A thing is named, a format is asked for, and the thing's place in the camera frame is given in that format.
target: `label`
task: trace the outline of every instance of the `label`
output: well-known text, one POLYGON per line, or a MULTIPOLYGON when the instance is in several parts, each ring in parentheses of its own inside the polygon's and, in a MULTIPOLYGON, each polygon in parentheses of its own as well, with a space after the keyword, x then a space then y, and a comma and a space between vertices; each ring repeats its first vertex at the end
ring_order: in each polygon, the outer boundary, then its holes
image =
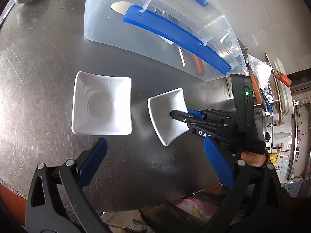
POLYGON ((283 160, 282 161, 282 166, 281 166, 281 171, 280 171, 280 176, 288 174, 288 169, 290 168, 290 160, 283 160))
POLYGON ((201 130, 196 130, 196 135, 199 135, 200 137, 207 138, 209 135, 206 132, 203 132, 201 130))
POLYGON ((268 89, 264 89, 262 92, 263 92, 263 94, 265 95, 265 97, 267 99, 270 99, 270 97, 269 97, 269 90, 268 89))
POLYGON ((286 189, 286 191, 289 193, 291 197, 297 198, 298 193, 301 188, 301 184, 302 182, 291 183, 291 184, 286 183, 284 188, 286 189))

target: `white bowl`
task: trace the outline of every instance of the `white bowl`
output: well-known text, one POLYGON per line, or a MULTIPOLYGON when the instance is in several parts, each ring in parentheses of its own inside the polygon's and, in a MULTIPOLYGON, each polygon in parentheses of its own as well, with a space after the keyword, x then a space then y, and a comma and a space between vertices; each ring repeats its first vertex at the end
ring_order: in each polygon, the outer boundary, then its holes
POLYGON ((188 113, 183 89, 174 89, 149 98, 148 109, 152 125, 163 145, 168 146, 175 138, 189 130, 187 123, 170 116, 173 109, 188 113))
POLYGON ((131 78, 78 72, 71 131, 77 135, 131 134, 131 88, 131 78))

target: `metal shelf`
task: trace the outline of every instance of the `metal shelf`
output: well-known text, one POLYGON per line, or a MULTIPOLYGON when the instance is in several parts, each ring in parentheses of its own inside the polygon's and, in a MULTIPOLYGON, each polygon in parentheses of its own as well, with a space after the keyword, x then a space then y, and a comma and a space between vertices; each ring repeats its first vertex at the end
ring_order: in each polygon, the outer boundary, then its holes
POLYGON ((295 158, 296 158, 296 148, 297 148, 297 129, 298 129, 298 125, 297 125, 297 121, 296 121, 296 117, 297 117, 297 108, 294 105, 294 112, 292 113, 292 134, 294 134, 294 136, 292 135, 292 144, 291 144, 291 160, 290 160, 290 168, 289 168, 289 174, 287 177, 287 180, 289 183, 295 182, 295 181, 291 181, 290 178, 293 174, 294 168, 295 168, 295 158))
POLYGON ((308 111, 308 145, 307 145, 307 156, 306 162, 304 164, 304 170, 302 172, 302 177, 304 180, 309 180, 311 174, 311 103, 307 103, 308 111))

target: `metal countertop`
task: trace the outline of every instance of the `metal countertop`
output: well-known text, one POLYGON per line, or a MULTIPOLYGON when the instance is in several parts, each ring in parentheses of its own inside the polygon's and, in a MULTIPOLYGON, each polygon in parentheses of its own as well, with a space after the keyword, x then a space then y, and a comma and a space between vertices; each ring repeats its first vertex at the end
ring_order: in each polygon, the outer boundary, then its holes
POLYGON ((133 80, 133 132, 104 136, 108 154, 84 188, 96 210, 153 206, 208 187, 217 176, 202 142, 185 133, 163 146, 147 99, 183 88, 188 108, 234 109, 226 79, 203 82, 145 56, 87 40, 84 2, 15 5, 0 29, 0 180, 25 197, 38 163, 61 165, 97 141, 99 136, 71 132, 75 76, 85 71, 133 80))

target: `human hand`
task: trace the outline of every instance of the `human hand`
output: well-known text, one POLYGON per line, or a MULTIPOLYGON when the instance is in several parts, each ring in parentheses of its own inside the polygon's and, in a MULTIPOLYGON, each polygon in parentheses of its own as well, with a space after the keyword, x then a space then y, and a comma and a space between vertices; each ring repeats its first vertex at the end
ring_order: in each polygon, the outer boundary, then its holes
POLYGON ((284 124, 284 121, 282 120, 281 122, 279 122, 279 120, 275 121, 276 126, 281 126, 284 124))
POLYGON ((252 162, 252 166, 260 167, 265 163, 266 155, 246 151, 241 153, 241 159, 246 162, 252 162))

